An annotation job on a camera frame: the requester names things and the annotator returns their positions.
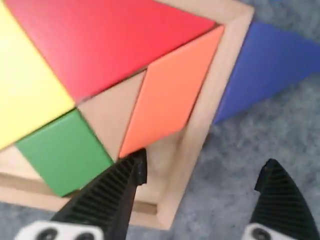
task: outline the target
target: wooden frame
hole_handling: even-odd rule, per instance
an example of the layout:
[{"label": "wooden frame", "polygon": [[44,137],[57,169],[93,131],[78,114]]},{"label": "wooden frame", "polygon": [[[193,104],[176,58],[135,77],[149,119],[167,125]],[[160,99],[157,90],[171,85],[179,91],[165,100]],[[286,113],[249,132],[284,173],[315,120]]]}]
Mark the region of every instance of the wooden frame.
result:
[{"label": "wooden frame", "polygon": [[[224,34],[210,65],[187,126],[151,146],[153,163],[160,163],[166,182],[157,204],[138,199],[130,223],[167,230],[171,227],[187,187],[212,119],[240,52],[254,10],[235,0],[160,0],[181,10],[215,20],[225,26]],[[50,211],[59,210],[70,198],[57,197],[38,179],[26,179],[0,170],[0,201]]]}]

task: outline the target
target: screw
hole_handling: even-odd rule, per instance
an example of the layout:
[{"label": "screw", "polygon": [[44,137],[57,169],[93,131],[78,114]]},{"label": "screw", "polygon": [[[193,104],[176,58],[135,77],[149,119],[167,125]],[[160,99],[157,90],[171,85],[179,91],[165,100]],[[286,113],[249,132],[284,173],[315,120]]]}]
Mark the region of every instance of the screw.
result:
[{"label": "screw", "polygon": [[47,228],[41,231],[36,240],[54,240],[58,234],[58,231],[55,228]]},{"label": "screw", "polygon": [[90,232],[81,233],[75,240],[95,240],[95,236]]},{"label": "screw", "polygon": [[251,235],[255,240],[271,240],[270,234],[261,228],[253,229]]}]

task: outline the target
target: beige triangle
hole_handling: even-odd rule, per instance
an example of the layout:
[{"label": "beige triangle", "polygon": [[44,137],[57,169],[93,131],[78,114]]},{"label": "beige triangle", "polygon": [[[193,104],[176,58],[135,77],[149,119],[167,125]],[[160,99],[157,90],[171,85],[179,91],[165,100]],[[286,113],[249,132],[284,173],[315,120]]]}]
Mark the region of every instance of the beige triangle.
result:
[{"label": "beige triangle", "polygon": [[0,151],[0,174],[32,180],[42,179],[14,145]]},{"label": "beige triangle", "polygon": [[145,73],[134,75],[78,106],[113,161],[118,159]]}]

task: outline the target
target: yellow tangram piece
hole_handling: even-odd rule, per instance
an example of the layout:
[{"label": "yellow tangram piece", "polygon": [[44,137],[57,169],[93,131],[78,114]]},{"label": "yellow tangram piece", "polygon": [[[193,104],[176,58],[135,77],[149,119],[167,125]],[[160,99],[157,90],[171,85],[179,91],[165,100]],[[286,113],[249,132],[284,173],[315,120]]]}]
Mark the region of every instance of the yellow tangram piece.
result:
[{"label": "yellow tangram piece", "polygon": [[0,1],[0,149],[75,103]]}]

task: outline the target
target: tangram puzzle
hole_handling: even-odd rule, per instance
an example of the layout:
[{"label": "tangram puzzle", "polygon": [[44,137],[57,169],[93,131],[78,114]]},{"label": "tangram puzzle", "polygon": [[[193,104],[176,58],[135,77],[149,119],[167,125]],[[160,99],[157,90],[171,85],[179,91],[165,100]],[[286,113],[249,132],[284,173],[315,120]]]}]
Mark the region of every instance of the tangram puzzle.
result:
[{"label": "tangram puzzle", "polygon": [[131,222],[168,229],[212,121],[320,72],[316,43],[253,13],[233,0],[0,1],[0,201],[57,210],[146,148]]}]

